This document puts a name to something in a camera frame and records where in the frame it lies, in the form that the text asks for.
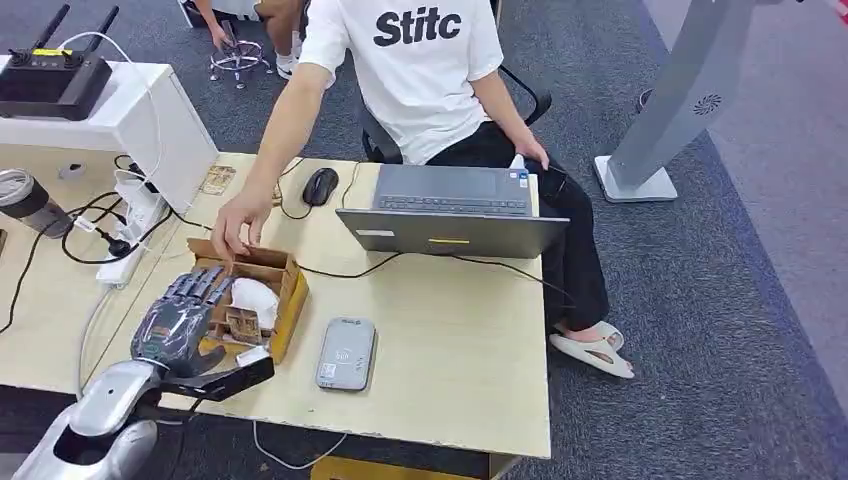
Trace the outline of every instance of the white slide sandal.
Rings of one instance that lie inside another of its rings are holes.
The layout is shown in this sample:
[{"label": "white slide sandal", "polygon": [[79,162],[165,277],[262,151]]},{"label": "white slide sandal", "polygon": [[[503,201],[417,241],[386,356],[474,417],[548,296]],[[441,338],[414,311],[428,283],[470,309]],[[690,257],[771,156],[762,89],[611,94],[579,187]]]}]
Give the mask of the white slide sandal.
[{"label": "white slide sandal", "polygon": [[569,357],[588,363],[610,375],[621,378],[635,376],[633,370],[627,366],[627,362],[618,355],[606,339],[584,343],[553,334],[548,337],[548,340],[557,350]]},{"label": "white slide sandal", "polygon": [[603,321],[598,322],[595,325],[595,328],[602,337],[607,339],[607,342],[612,345],[613,350],[616,352],[621,350],[621,347],[624,346],[624,335],[609,323]]}]

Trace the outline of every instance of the power strip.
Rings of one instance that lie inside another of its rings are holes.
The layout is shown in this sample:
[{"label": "power strip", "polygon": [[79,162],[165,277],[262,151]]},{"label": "power strip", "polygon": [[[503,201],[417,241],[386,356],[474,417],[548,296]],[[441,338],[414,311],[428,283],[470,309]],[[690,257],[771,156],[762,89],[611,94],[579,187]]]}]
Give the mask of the power strip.
[{"label": "power strip", "polygon": [[[126,215],[127,225],[124,226],[119,222],[115,222],[115,229],[118,232],[114,235],[115,238],[121,238],[130,242],[130,245],[134,245],[137,238],[144,235],[145,232],[150,230],[159,221],[163,211],[167,208],[167,204],[162,201],[161,196],[156,195],[155,197],[155,201],[152,204],[150,202],[135,202],[130,204]],[[142,246],[146,246],[148,241],[149,238],[141,242],[141,246],[120,261],[101,265],[100,270],[97,272],[97,281],[118,288],[124,287],[129,283],[133,273],[135,273],[135,269],[141,261],[141,256],[144,255],[144,248]],[[115,257],[109,255],[106,257],[106,260],[113,258]]]}]

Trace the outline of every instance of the gray power bank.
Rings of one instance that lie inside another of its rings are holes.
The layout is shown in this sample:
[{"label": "gray power bank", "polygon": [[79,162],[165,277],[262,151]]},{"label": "gray power bank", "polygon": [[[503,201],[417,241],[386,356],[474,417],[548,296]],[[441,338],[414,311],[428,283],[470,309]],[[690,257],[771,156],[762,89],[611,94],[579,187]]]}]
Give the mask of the gray power bank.
[{"label": "gray power bank", "polygon": [[364,318],[330,320],[315,382],[321,388],[360,391],[368,384],[374,324]]}]

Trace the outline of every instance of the white power strip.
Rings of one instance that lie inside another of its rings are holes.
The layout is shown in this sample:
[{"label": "white power strip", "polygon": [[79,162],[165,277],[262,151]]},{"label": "white power strip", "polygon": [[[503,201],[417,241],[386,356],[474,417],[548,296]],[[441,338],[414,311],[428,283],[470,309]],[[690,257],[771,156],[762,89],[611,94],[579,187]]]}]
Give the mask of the white power strip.
[{"label": "white power strip", "polygon": [[[124,231],[130,232],[130,235],[127,235],[123,232],[120,232],[115,235],[115,238],[120,238],[130,242],[130,245],[134,245],[136,243],[136,239],[140,238],[144,235],[148,230],[150,230],[153,225],[159,221],[159,218],[162,216],[162,212],[165,208],[167,208],[166,203],[162,200],[160,195],[153,195],[146,192],[146,198],[139,198],[136,195],[138,192],[127,192],[128,194],[124,194],[125,192],[121,192],[122,188],[117,189],[118,192],[121,193],[121,196],[124,199],[129,199],[129,208],[127,210],[127,225],[124,226],[121,223],[116,222],[116,230],[120,227],[120,229]],[[144,255],[144,248],[142,246],[146,246],[150,239],[146,239],[144,242],[141,242],[141,246],[135,249],[131,254],[122,258],[118,262],[107,263],[105,265],[100,266],[100,270],[97,272],[97,281],[106,285],[112,285],[118,288],[125,286],[129,283],[132,274],[135,273],[135,269],[138,267],[138,262],[141,261],[141,256]],[[111,260],[115,257],[111,255],[106,257],[106,260]]]}]

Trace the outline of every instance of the gray stand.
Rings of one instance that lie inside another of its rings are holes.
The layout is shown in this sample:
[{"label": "gray stand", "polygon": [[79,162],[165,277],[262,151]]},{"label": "gray stand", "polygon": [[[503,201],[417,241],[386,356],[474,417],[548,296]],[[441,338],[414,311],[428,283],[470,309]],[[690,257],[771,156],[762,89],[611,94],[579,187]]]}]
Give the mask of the gray stand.
[{"label": "gray stand", "polygon": [[780,1],[692,0],[644,111],[611,156],[595,158],[607,200],[677,198],[663,167],[730,105],[754,5]]}]

